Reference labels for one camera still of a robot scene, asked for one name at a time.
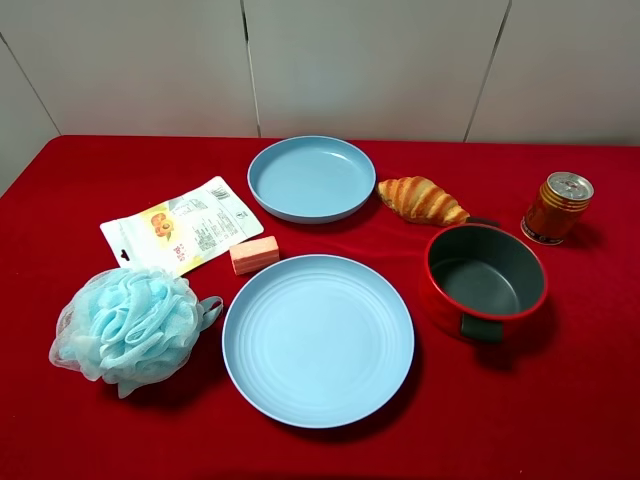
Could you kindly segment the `red pot with grey interior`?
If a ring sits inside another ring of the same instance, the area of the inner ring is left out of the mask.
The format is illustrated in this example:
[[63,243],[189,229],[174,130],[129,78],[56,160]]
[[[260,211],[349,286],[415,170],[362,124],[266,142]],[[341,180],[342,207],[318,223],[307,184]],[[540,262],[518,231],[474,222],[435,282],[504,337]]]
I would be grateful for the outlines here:
[[544,304],[548,279],[521,240],[489,224],[443,229],[427,243],[418,295],[428,320],[470,343],[497,344]]

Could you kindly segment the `orange drink can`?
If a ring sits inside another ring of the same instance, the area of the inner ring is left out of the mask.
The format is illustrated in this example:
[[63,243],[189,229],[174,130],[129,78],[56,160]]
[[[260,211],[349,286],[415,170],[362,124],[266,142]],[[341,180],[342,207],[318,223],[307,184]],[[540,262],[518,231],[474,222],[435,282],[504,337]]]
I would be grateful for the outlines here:
[[588,208],[593,185],[572,172],[553,172],[541,184],[521,220],[523,233],[544,245],[558,245]]

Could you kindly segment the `pink sponge block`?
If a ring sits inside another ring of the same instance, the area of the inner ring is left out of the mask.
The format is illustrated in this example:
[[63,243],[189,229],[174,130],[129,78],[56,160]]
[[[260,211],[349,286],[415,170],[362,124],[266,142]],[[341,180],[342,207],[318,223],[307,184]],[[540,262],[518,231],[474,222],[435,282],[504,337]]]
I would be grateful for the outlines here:
[[280,260],[279,246],[274,236],[234,245],[229,249],[229,254],[236,275],[258,271]]

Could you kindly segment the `deep blue plastic plate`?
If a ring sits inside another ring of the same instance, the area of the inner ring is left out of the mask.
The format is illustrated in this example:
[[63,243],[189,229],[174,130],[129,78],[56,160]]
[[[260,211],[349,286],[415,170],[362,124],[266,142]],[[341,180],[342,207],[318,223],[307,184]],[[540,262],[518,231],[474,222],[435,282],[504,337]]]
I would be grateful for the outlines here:
[[359,210],[376,185],[375,167],[341,139],[308,135],[278,141],[252,160],[247,182],[271,215],[298,224],[326,224]]

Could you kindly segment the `white snack pouch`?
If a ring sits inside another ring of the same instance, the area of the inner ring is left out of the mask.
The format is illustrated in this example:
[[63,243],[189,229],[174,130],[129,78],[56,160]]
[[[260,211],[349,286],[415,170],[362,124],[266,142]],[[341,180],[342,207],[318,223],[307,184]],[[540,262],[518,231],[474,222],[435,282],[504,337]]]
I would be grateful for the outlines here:
[[100,230],[122,268],[162,269],[179,277],[264,232],[220,176]]

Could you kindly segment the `golden croissant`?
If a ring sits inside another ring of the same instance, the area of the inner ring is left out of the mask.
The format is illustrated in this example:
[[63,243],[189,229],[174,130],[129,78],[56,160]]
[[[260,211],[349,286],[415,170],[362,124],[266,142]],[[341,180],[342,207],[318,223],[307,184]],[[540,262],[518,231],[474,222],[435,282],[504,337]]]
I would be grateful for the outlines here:
[[387,179],[377,184],[376,191],[389,209],[409,223],[447,227],[470,217],[452,195],[425,177]]

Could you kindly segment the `blue mesh bath loofah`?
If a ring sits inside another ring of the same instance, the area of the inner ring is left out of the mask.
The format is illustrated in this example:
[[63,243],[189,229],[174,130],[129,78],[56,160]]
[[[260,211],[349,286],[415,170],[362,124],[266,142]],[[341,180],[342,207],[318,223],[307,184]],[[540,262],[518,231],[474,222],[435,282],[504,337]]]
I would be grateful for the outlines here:
[[61,311],[49,360],[115,384],[125,398],[181,369],[223,308],[221,297],[199,300],[186,279],[162,269],[104,271]]

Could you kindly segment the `large ribbed blue plate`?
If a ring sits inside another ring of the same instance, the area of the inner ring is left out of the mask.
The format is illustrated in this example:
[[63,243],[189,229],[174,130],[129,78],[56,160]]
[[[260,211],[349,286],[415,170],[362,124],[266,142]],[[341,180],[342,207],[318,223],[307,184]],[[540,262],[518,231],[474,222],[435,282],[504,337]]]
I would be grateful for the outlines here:
[[412,318],[375,270],[333,255],[282,260],[231,303],[224,363],[254,408],[308,429],[349,425],[401,388],[415,350]]

